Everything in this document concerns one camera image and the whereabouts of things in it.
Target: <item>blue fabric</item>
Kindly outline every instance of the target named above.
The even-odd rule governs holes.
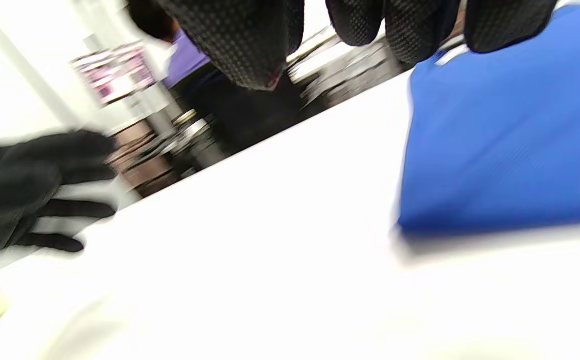
[[[417,66],[404,233],[580,223],[580,8],[563,10],[530,41]]]

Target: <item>white surface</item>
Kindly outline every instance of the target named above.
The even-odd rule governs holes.
[[[392,232],[408,76],[0,271],[0,359],[580,359],[580,227]]]

